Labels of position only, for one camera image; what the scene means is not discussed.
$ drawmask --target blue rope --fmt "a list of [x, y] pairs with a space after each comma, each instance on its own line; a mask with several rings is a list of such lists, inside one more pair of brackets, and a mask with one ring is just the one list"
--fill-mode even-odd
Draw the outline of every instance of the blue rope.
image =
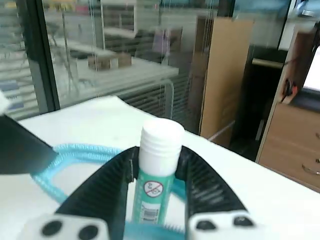
[[[33, 174], [32, 178], [43, 191], [59, 204], [63, 203], [68, 196], [53, 184], [53, 178], [57, 173], [73, 164], [90, 163], [103, 165], [123, 151], [115, 147], [76, 143], [58, 145], [53, 149], [58, 153], [58, 156], [44, 171]], [[185, 182], [175, 179], [171, 192], [182, 201], [185, 201]], [[182, 231], [172, 227], [132, 222], [125, 223], [124, 235], [130, 239], [139, 240], [149, 240], [150, 238], [155, 240], [183, 240], [185, 238]]]

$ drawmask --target white table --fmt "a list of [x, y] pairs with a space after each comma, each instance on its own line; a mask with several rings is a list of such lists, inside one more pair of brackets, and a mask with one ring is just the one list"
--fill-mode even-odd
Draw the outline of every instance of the white table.
[[[84, 143], [127, 149], [138, 146], [143, 122], [153, 116], [117, 97], [101, 97], [53, 113], [21, 121], [40, 139], [55, 146]], [[204, 158], [229, 184], [250, 213], [261, 222], [319, 221], [320, 195], [206, 139], [186, 132], [184, 145]], [[60, 172], [56, 185], [71, 194], [99, 167], [77, 164]], [[131, 219], [134, 183], [129, 185], [127, 216]], [[58, 204], [28, 174], [0, 175], [0, 239], [13, 240], [24, 223]], [[184, 204], [170, 197], [166, 223], [184, 227]]]
[[[56, 39], [59, 47], [65, 47], [65, 40]], [[111, 56], [115, 53], [110, 50], [101, 49], [91, 45], [85, 45], [74, 40], [67, 40], [69, 50], [77, 50], [83, 53], [95, 53], [97, 56]], [[110, 69], [106, 71], [95, 71], [88, 67], [88, 60], [76, 60], [77, 74], [79, 79], [89, 80], [92, 87], [81, 89], [78, 96], [60, 101], [62, 106], [70, 106], [96, 96], [117, 95], [150, 88], [152, 86], [165, 85], [165, 115], [172, 117], [174, 85], [170, 78], [179, 74], [176, 67], [161, 65], [156, 62], [132, 57], [132, 65], [128, 67]]]

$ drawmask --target window blind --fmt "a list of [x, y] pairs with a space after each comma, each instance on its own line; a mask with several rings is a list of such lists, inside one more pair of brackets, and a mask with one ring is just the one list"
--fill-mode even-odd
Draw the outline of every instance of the window blind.
[[14, 119], [39, 114], [22, 33], [16, 4], [0, 2], [0, 90], [12, 103], [7, 114]]

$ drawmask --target glass wall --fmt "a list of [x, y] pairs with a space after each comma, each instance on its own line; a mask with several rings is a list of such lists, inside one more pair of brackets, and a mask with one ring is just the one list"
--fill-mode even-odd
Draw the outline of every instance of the glass wall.
[[197, 101], [191, 96], [196, 24], [198, 17], [216, 16], [218, 5], [219, 1], [45, 0], [60, 107], [115, 95], [197, 133], [203, 84]]

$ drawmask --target drawer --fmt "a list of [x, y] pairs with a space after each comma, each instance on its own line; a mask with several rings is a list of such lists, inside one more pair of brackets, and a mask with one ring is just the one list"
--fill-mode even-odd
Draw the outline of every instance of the drawer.
[[320, 113], [278, 103], [267, 136], [320, 152]]
[[268, 136], [259, 164], [296, 179], [296, 182], [309, 188], [309, 185], [320, 188], [320, 175], [316, 174], [320, 172], [320, 163], [316, 161], [319, 158], [319, 152], [299, 148], [290, 142]]

